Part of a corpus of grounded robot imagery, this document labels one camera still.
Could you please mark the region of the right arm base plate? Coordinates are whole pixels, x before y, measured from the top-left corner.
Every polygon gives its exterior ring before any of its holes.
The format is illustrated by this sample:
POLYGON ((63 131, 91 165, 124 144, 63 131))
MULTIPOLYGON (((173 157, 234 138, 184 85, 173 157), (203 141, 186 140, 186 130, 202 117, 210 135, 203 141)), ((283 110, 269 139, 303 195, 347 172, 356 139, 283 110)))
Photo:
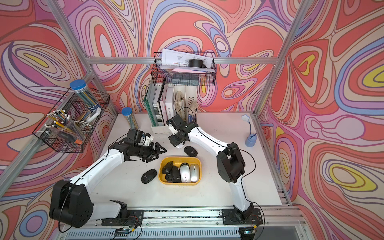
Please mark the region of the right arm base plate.
POLYGON ((264 223, 260 209, 253 209, 252 212, 241 212, 236 209, 222 209, 219 213, 224 225, 256 225, 264 223))

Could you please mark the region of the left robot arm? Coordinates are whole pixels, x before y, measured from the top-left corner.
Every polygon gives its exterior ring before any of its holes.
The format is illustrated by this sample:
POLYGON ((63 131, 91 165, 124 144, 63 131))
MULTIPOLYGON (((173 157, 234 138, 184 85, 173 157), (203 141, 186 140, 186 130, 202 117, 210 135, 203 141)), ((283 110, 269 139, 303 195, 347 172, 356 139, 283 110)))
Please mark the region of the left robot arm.
POLYGON ((117 200, 94 203, 91 193, 112 170, 124 162, 149 163, 166 152, 166 148, 154 142, 151 134, 130 129, 110 144, 107 151, 87 169, 70 180, 60 180, 54 184, 49 217, 73 228, 80 228, 93 220, 128 218, 126 203, 117 200))

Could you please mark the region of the black mouse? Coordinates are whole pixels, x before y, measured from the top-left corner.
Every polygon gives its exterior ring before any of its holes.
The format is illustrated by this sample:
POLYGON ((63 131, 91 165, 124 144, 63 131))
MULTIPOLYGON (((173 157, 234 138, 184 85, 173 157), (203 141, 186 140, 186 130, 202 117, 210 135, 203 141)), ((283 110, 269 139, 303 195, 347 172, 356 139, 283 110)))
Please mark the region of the black mouse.
POLYGON ((182 182, 180 169, 177 166, 172 167, 171 176, 172 176, 172 182, 173 183, 181 183, 182 182))
POLYGON ((184 148, 184 152, 189 156, 189 157, 196 157, 198 155, 198 151, 191 147, 191 146, 186 146, 184 148))
POLYGON ((171 174, 171 173, 167 173, 167 174, 165 175, 165 179, 166 179, 167 182, 172 183, 172 182, 173 182, 172 174, 171 174))
POLYGON ((162 168, 162 174, 167 175, 169 172, 171 172, 173 165, 174 165, 173 161, 166 163, 162 168))
POLYGON ((158 172, 155 169, 150 169, 147 172, 145 172, 141 177, 141 182, 143 184, 150 183, 156 176, 158 175, 158 172))

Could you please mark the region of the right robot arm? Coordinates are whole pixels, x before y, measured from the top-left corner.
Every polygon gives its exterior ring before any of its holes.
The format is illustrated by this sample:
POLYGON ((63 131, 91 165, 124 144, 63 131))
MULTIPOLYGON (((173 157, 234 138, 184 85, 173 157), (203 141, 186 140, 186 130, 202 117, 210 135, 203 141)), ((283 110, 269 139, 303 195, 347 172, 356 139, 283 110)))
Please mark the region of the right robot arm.
POLYGON ((252 201, 248 200, 243 184, 246 163, 238 145, 234 142, 228 144, 214 138, 197 123, 187 123, 179 115, 167 120, 166 125, 172 132, 169 140, 174 147, 181 148, 186 142, 191 142, 216 157, 218 173, 230 185, 237 221, 244 223, 248 220, 255 208, 252 201))

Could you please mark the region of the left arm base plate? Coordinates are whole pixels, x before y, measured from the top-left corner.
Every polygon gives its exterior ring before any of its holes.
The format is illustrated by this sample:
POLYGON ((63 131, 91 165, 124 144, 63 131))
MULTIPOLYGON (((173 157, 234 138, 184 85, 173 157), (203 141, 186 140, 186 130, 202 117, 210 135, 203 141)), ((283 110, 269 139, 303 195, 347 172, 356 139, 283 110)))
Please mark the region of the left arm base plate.
POLYGON ((126 210, 114 219, 102 219, 103 227, 138 226, 144 219, 144 210, 126 210))

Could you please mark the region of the silver mouse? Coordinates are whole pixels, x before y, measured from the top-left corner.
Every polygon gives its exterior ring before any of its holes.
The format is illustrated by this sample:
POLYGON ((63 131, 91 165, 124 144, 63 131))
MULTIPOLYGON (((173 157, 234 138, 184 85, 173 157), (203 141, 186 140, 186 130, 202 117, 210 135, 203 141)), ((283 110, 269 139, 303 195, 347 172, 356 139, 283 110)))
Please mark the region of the silver mouse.
POLYGON ((182 163, 180 166, 182 183, 191 183, 190 166, 188 163, 182 163))
POLYGON ((191 176, 191 182, 196 183, 200 179, 200 167, 197 164, 192 164, 190 166, 190 176, 191 176))

